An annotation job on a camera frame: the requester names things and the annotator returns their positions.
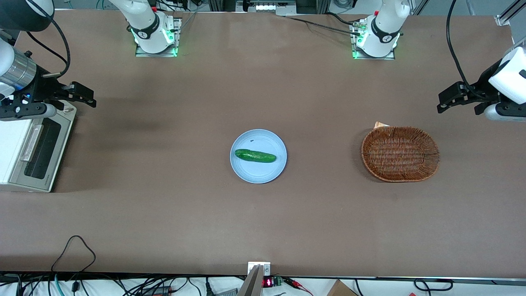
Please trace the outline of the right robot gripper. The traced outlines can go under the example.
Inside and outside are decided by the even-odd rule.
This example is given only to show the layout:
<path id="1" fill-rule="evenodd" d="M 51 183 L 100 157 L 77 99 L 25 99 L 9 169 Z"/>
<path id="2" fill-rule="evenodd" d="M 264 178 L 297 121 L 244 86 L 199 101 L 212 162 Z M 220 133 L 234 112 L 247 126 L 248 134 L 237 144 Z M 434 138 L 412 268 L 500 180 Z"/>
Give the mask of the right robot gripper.
<path id="1" fill-rule="evenodd" d="M 44 78 L 43 75 L 45 74 L 49 74 L 49 71 L 37 70 L 32 82 L 16 92 L 16 99 L 27 103 L 50 103 L 52 100 L 66 100 L 84 103 L 92 108 L 97 107 L 97 101 L 94 99 L 94 90 L 79 82 L 71 82 L 69 85 L 64 85 L 58 82 L 57 78 Z"/>

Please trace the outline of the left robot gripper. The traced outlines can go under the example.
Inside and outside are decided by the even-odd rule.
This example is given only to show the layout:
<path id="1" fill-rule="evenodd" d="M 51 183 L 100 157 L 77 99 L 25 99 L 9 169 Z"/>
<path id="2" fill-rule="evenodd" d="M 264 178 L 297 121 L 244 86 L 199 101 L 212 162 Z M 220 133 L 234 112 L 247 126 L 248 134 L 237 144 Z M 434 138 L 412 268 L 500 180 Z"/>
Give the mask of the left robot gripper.
<path id="1" fill-rule="evenodd" d="M 489 79 L 494 73 L 496 73 L 501 61 L 502 60 L 498 60 L 488 69 L 483 71 L 477 82 L 470 84 L 470 91 L 466 88 L 464 82 L 456 82 L 440 92 L 438 95 L 439 104 L 436 106 L 437 112 L 441 114 L 454 106 L 480 102 L 475 106 L 476 116 L 482 114 L 485 116 L 491 116 L 492 112 L 490 107 L 492 106 L 492 103 L 498 103 L 501 101 L 501 94 L 489 83 Z"/>

